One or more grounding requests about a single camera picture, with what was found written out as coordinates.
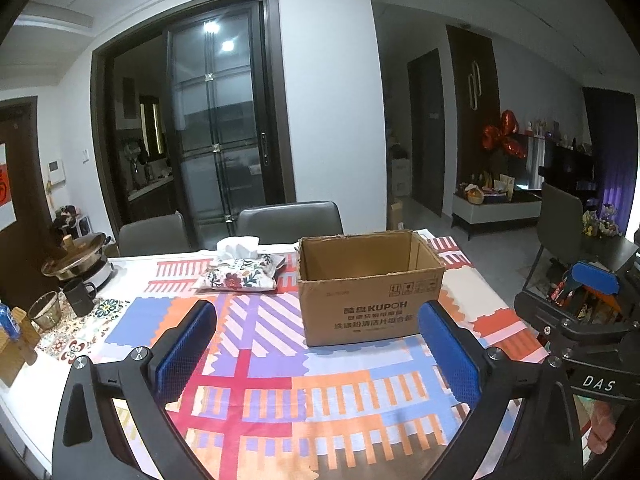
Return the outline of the person right hand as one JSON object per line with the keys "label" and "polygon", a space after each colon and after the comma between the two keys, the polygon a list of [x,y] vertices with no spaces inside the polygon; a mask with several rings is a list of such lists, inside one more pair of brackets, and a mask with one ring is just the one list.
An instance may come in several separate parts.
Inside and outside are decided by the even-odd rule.
{"label": "person right hand", "polygon": [[588,448],[596,455],[602,455],[608,447],[615,431],[612,408],[605,402],[596,401],[590,415],[591,429],[587,440]]}

